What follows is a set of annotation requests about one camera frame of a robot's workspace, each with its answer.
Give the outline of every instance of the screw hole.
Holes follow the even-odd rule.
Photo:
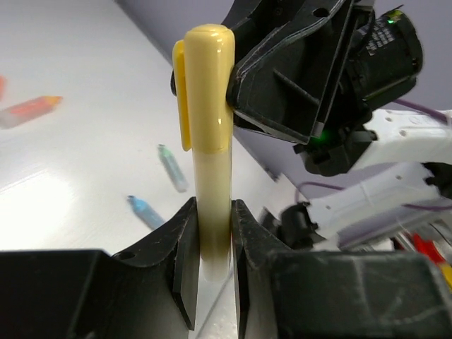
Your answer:
[[[318,8],[314,12],[312,12],[316,18],[326,18],[330,15],[330,12],[328,12],[328,9],[326,8]]]
[[[132,253],[132,252],[119,252],[113,256],[113,258],[118,259],[118,260],[127,260],[127,259],[132,259],[135,257],[136,257],[135,253]]]

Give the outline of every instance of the white table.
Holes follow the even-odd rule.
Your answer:
[[[0,130],[0,249],[113,254],[149,233],[127,195],[165,219],[194,195],[172,69],[113,1],[2,1],[0,46],[8,79],[0,107],[64,97],[55,112]],[[158,143],[178,159],[191,184],[185,194],[172,187]],[[238,142],[233,147],[233,198],[257,215],[272,181]],[[197,330],[221,284],[201,278],[199,287]]]

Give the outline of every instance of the purple cable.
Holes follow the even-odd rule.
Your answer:
[[[302,182],[300,185],[297,185],[297,189],[295,190],[295,203],[299,203],[299,194],[301,193],[302,188],[306,187],[306,186],[323,187],[325,189],[333,189],[335,191],[342,191],[345,189],[345,187],[342,187],[342,186],[324,184],[321,182]],[[441,212],[444,210],[452,210],[452,205],[451,206],[419,206],[419,205],[413,205],[411,203],[407,203],[402,206],[406,207],[406,208],[411,208],[413,210],[428,210],[430,212]]]
[[[426,115],[428,115],[429,117],[443,123],[443,124],[448,124],[448,119],[447,116],[444,113],[441,113],[440,111],[437,111],[435,109],[432,108],[428,108],[419,104],[415,104],[414,102],[411,101],[407,101],[404,99],[395,99],[393,101],[396,104],[405,106],[405,107],[409,107],[411,109],[415,109],[421,113],[424,113]]]

